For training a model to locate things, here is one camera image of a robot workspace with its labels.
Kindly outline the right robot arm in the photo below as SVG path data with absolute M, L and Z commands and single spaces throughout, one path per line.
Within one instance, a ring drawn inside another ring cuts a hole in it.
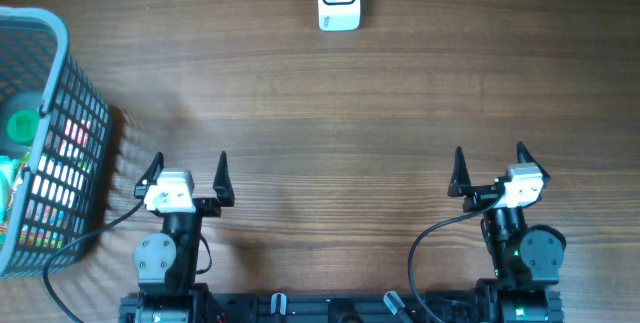
M 559 283 L 566 237 L 548 225 L 528 225 L 524 217 L 541 200 L 550 175 L 521 142 L 516 156 L 493 183 L 474 185 L 463 150 L 455 150 L 448 195 L 464 199 L 465 213 L 482 215 L 495 275 L 477 281 L 474 312 L 480 322 L 562 322 L 562 300 L 552 287 Z

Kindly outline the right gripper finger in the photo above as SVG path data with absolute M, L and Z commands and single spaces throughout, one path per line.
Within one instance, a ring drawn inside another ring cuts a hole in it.
M 522 141 L 516 144 L 516 157 L 519 163 L 535 164 L 542 174 L 543 181 L 549 181 L 551 179 L 549 173 L 535 160 Z
M 468 196 L 472 193 L 472 184 L 467 170 L 467 164 L 461 146 L 454 154 L 453 171 L 449 183 L 449 196 Z

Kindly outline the green lid plastic jar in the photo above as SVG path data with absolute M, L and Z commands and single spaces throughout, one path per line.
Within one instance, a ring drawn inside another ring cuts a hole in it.
M 18 92 L 1 102 L 1 155 L 23 157 L 31 149 L 40 115 L 40 91 Z

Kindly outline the teal snack packet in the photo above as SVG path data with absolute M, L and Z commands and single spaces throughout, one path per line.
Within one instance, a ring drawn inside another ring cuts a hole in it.
M 17 187 L 21 183 L 19 172 L 27 160 L 28 154 L 16 159 L 1 157 L 1 223 L 4 225 L 9 221 Z

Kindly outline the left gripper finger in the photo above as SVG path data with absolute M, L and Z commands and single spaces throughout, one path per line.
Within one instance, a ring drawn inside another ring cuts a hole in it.
M 215 191 L 216 198 L 218 200 L 235 199 L 235 193 L 232 187 L 228 170 L 227 154 L 225 151 L 222 151 L 219 157 L 213 181 L 213 190 Z
M 154 184 L 157 180 L 157 177 L 162 172 L 163 168 L 164 168 L 164 155 L 162 152 L 157 152 L 151 164 L 139 179 L 137 185 L 149 186 L 151 184 Z

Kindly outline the haribo gummy bag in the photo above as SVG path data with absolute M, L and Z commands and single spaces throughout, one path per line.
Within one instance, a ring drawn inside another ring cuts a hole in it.
M 46 134 L 19 244 L 59 249 L 84 228 L 89 176 L 94 171 L 85 150 L 93 144 L 92 132 L 91 121 L 66 119 L 58 132 Z

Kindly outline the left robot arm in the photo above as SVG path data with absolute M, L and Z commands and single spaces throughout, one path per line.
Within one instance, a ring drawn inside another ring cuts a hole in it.
M 144 237 L 134 249 L 139 292 L 120 303 L 120 322 L 225 322 L 223 308 L 208 285 L 195 278 L 199 269 L 202 220 L 217 218 L 221 209 L 235 204 L 227 154 L 220 154 L 212 189 L 213 197 L 195 198 L 188 170 L 168 170 L 158 153 L 134 188 L 145 209 L 162 219 L 158 233 Z

